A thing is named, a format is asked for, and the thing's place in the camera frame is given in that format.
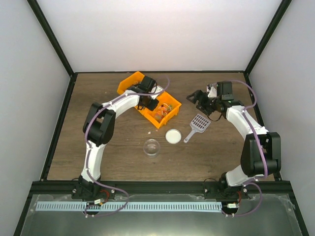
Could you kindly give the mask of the white slotted scoop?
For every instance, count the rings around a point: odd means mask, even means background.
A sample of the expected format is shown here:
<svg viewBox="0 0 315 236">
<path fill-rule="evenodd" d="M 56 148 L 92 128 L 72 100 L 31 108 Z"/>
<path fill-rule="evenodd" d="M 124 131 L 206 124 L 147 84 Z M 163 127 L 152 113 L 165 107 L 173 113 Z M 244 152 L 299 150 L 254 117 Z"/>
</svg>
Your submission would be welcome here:
<svg viewBox="0 0 315 236">
<path fill-rule="evenodd" d="M 211 121 L 208 118 L 204 117 L 201 114 L 197 114 L 189 124 L 191 127 L 191 131 L 184 138 L 184 143 L 187 143 L 195 133 L 203 133 L 210 124 Z"/>
</svg>

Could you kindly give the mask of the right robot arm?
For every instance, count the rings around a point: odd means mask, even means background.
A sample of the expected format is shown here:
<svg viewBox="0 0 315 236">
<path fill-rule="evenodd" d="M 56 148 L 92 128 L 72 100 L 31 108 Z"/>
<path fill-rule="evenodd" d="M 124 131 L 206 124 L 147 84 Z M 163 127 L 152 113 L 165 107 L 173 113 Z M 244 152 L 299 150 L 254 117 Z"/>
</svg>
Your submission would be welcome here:
<svg viewBox="0 0 315 236">
<path fill-rule="evenodd" d="M 244 139 L 240 165 L 223 173 L 219 179 L 219 193 L 230 198 L 236 189 L 250 182 L 267 178 L 281 170 L 281 138 L 277 132 L 268 131 L 249 113 L 248 107 L 235 99 L 232 81 L 208 84 L 205 92 L 196 90 L 187 100 L 202 112 L 190 123 L 191 132 L 184 139 L 187 143 L 196 132 L 203 132 L 212 122 L 210 115 L 218 112 L 220 116 L 234 125 Z"/>
</svg>

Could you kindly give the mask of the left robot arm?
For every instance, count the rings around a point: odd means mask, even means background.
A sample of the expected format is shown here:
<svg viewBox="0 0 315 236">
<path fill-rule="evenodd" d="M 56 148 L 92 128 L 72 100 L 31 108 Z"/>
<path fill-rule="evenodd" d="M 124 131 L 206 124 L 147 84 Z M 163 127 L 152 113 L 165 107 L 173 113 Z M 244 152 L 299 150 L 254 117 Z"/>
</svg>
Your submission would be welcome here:
<svg viewBox="0 0 315 236">
<path fill-rule="evenodd" d="M 100 166 L 106 145 L 112 139 L 116 118 L 132 107 L 147 108 L 153 111 L 158 105 L 157 97 L 164 89 L 148 76 L 129 86 L 121 95 L 105 103 L 93 103 L 90 106 L 83 125 L 86 143 L 86 157 L 79 183 L 83 192 L 94 199 L 100 194 Z"/>
</svg>

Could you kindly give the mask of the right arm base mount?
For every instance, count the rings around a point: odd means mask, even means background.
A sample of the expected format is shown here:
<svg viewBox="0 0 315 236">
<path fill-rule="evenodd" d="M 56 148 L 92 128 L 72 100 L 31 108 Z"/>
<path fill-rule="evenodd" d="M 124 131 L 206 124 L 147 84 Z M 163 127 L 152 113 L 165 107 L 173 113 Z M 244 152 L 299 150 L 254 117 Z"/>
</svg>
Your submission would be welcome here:
<svg viewBox="0 0 315 236">
<path fill-rule="evenodd" d="M 218 180 L 209 177 L 202 182 L 204 193 L 207 195 L 220 196 L 223 199 L 242 198 L 242 188 L 240 186 L 231 187 L 224 177 Z"/>
</svg>

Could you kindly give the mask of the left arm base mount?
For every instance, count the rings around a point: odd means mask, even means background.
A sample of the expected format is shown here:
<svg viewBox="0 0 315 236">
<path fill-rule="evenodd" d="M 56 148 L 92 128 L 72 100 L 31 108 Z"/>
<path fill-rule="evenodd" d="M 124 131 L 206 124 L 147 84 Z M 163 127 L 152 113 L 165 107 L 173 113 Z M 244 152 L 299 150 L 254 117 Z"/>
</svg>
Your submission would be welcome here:
<svg viewBox="0 0 315 236">
<path fill-rule="evenodd" d="M 84 201 L 93 201 L 96 199 L 113 199 L 115 191 L 101 187 L 94 182 L 79 178 L 72 190 L 72 199 L 81 199 Z"/>
</svg>

